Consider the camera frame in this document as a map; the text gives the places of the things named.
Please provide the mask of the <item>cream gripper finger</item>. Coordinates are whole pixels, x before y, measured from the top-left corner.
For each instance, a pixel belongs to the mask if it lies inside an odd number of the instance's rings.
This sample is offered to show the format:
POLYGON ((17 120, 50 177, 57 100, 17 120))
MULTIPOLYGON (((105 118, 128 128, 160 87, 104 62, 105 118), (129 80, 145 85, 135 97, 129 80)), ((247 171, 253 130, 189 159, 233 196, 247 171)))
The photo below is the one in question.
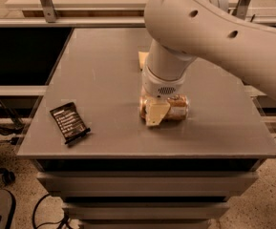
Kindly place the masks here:
POLYGON ((150 98, 146 101, 145 120, 148 127, 159 126, 170 110, 167 100, 150 98))

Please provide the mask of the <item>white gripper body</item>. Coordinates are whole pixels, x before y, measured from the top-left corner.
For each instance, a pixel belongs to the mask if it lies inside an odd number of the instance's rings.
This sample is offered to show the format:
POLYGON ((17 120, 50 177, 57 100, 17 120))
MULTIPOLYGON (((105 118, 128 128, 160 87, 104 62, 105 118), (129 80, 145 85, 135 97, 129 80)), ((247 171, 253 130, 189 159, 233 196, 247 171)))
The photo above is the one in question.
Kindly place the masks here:
POLYGON ((142 70, 142 87, 154 98, 169 98, 178 93, 183 85, 186 67, 176 64, 158 64, 151 68, 145 65, 142 70))

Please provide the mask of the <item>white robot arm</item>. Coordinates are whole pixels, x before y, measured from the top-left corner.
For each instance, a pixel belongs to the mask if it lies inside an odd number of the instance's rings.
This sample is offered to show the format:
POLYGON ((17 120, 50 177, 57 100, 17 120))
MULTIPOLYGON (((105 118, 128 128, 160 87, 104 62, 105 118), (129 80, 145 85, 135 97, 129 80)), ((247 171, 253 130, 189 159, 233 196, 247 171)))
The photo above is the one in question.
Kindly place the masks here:
POLYGON ((230 15, 227 0, 148 0, 151 48, 142 68, 140 115, 148 126, 168 116, 186 68, 199 57, 276 100, 276 28, 230 15))

